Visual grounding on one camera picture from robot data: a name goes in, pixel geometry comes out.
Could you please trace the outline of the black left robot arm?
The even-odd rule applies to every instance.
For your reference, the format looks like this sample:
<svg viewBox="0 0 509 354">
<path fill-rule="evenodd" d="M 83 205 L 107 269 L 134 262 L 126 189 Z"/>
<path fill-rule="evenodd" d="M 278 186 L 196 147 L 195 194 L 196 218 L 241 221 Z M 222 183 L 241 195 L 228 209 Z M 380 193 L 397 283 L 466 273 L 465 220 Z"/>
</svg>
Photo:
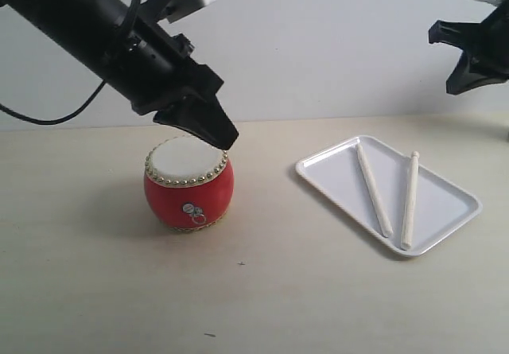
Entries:
<svg viewBox="0 0 509 354">
<path fill-rule="evenodd" d="M 138 115 L 221 150 L 239 136 L 217 94 L 223 80 L 171 35 L 176 22 L 215 0 L 1 0 L 114 88 Z"/>
</svg>

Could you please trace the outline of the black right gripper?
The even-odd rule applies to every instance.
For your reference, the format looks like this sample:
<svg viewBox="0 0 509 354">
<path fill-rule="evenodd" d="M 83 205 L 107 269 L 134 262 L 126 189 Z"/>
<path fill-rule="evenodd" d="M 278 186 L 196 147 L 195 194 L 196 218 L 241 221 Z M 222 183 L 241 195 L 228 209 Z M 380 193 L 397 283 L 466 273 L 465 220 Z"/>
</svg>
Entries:
<svg viewBox="0 0 509 354">
<path fill-rule="evenodd" d="M 430 44 L 470 45 L 445 83 L 450 95 L 508 82 L 508 16 L 482 22 L 436 20 L 428 30 Z"/>
</svg>

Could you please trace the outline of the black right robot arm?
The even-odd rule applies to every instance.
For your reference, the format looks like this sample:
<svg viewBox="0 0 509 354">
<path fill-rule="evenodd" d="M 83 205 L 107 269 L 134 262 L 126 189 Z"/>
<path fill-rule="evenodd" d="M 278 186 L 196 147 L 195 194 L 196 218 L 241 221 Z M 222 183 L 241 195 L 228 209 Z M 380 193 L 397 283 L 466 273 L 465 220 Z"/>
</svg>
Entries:
<svg viewBox="0 0 509 354">
<path fill-rule="evenodd" d="M 430 44 L 445 44 L 461 51 L 445 81 L 449 95 L 508 82 L 508 2 L 499 4 L 483 21 L 438 20 L 428 30 Z"/>
</svg>

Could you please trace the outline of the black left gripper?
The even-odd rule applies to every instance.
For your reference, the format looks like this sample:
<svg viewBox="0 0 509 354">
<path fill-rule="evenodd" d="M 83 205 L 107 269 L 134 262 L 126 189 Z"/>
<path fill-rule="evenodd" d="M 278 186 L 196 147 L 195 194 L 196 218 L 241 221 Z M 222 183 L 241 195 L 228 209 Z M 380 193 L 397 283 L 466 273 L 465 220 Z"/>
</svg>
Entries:
<svg viewBox="0 0 509 354">
<path fill-rule="evenodd" d="M 217 101 L 223 79 L 195 61 L 193 51 L 184 35 L 171 37 L 167 45 L 140 41 L 126 53 L 126 97 L 137 114 L 156 111 L 155 123 L 229 150 L 239 132 Z"/>
</svg>

